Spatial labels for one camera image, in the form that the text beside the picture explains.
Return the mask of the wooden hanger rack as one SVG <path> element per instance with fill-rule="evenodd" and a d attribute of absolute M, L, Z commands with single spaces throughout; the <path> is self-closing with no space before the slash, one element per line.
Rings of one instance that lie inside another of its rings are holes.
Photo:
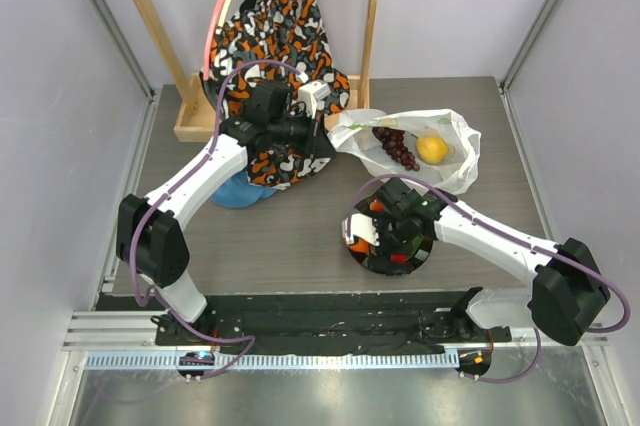
<path fill-rule="evenodd" d="M 173 131 L 182 142 L 203 142 L 213 134 L 216 114 L 201 86 L 199 75 L 188 76 L 169 39 L 152 0 L 132 0 L 153 43 L 177 87 L 182 103 Z M 368 0 L 360 73 L 349 77 L 349 109 L 370 107 L 369 67 L 378 0 Z"/>

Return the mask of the white plastic bag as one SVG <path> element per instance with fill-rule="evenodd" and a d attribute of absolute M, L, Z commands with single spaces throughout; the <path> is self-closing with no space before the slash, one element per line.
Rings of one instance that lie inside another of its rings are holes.
<path fill-rule="evenodd" d="M 372 176 L 403 173 L 458 195 L 479 174 L 481 133 L 450 109 L 348 110 L 339 115 L 329 139 Z"/>

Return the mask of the yellow fake pear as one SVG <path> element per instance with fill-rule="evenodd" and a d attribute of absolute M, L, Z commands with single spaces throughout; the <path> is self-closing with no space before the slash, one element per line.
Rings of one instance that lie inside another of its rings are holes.
<path fill-rule="evenodd" d="M 427 164 L 440 164 L 449 155 L 449 145 L 437 136 L 419 137 L 415 146 L 418 156 Z"/>

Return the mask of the red lychee fruit bunch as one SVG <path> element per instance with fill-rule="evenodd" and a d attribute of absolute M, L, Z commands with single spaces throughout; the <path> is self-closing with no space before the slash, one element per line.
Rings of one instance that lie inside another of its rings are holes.
<path fill-rule="evenodd" d="M 372 200 L 370 202 L 369 209 L 371 211 L 374 211 L 374 212 L 384 212 L 385 211 L 385 207 L 383 206 L 383 204 L 380 201 L 376 200 L 376 199 L 374 199 L 374 200 Z"/>

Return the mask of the blue cloth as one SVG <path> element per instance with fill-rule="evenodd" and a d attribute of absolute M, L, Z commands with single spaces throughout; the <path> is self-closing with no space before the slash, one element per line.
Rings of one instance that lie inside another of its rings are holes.
<path fill-rule="evenodd" d="M 226 180 L 210 197 L 210 201 L 227 209 L 243 209 L 268 199 L 276 193 L 273 188 L 255 185 L 245 171 Z"/>

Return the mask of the fake orange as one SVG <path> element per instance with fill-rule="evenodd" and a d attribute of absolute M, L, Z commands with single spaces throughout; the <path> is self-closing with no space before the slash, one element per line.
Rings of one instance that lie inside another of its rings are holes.
<path fill-rule="evenodd" d="M 350 244 L 348 248 L 356 253 L 367 254 L 369 252 L 370 244 L 362 238 L 359 238 L 353 244 Z"/>

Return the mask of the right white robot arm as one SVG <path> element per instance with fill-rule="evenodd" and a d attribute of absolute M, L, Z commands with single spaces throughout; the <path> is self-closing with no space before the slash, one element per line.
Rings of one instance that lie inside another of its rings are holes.
<path fill-rule="evenodd" d="M 557 343 L 574 346 L 611 297 L 590 249 L 577 239 L 559 244 L 529 236 L 453 195 L 439 190 L 420 194 L 400 179 L 388 180 L 372 199 L 372 265 L 398 269 L 410 261 L 421 263 L 422 242 L 440 241 L 522 283 L 520 289 L 472 289 L 451 317 L 453 332 L 462 340 L 475 340 L 493 328 L 534 327 Z"/>

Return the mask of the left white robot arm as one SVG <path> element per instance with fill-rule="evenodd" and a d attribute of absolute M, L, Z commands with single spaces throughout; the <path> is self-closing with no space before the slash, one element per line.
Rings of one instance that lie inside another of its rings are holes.
<path fill-rule="evenodd" d="M 224 182 L 247 168 L 254 152 L 294 144 L 313 159 L 333 157 L 324 131 L 328 96 L 323 81 L 302 85 L 298 97 L 304 109 L 291 116 L 285 111 L 290 88 L 279 81 L 259 83 L 240 114 L 223 120 L 218 137 L 176 175 L 144 197 L 130 194 L 121 201 L 116 255 L 180 317 L 178 332 L 190 344 L 205 343 L 213 321 L 203 314 L 207 301 L 187 271 L 190 254 L 184 231 L 189 221 Z"/>

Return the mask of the striped rim ceramic plate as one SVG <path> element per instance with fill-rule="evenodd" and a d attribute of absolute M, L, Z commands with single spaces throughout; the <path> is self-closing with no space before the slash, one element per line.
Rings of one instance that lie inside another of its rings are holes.
<path fill-rule="evenodd" d="M 420 236 L 405 243 L 393 244 L 390 239 L 392 215 L 374 195 L 361 200 L 356 211 L 371 218 L 378 233 L 377 245 L 358 235 L 344 241 L 351 256 L 362 267 L 376 274 L 402 276 L 412 273 L 427 261 L 434 241 L 428 236 Z"/>

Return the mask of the camouflage patterned cloth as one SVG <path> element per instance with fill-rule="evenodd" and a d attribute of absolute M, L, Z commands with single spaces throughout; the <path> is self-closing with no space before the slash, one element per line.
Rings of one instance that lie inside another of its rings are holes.
<path fill-rule="evenodd" d="M 298 72 L 328 85 L 326 115 L 346 108 L 349 79 L 335 67 L 317 0 L 244 0 L 216 27 L 199 76 L 208 100 L 228 118 L 240 113 L 261 80 L 298 89 Z"/>

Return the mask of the red fake apple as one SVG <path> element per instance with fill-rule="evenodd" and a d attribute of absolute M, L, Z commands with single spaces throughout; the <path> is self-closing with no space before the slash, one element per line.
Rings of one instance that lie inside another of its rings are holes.
<path fill-rule="evenodd" d="M 408 261 L 408 256 L 402 253 L 393 253 L 390 255 L 390 260 L 394 264 L 405 264 Z"/>

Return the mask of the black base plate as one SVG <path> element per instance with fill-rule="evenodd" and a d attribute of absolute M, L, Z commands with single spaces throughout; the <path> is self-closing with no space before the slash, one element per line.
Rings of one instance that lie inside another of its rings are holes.
<path fill-rule="evenodd" d="M 410 355 L 454 343 L 507 343 L 462 315 L 469 295 L 453 292 L 217 295 L 209 297 L 207 333 L 252 335 L 253 355 Z"/>

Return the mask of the purple fake grapes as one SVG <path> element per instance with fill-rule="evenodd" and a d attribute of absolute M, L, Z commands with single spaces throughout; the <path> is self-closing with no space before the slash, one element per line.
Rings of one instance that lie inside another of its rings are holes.
<path fill-rule="evenodd" d="M 387 127 L 374 127 L 372 133 L 394 162 L 403 166 L 407 171 L 420 170 L 415 155 L 405 145 L 403 131 Z"/>

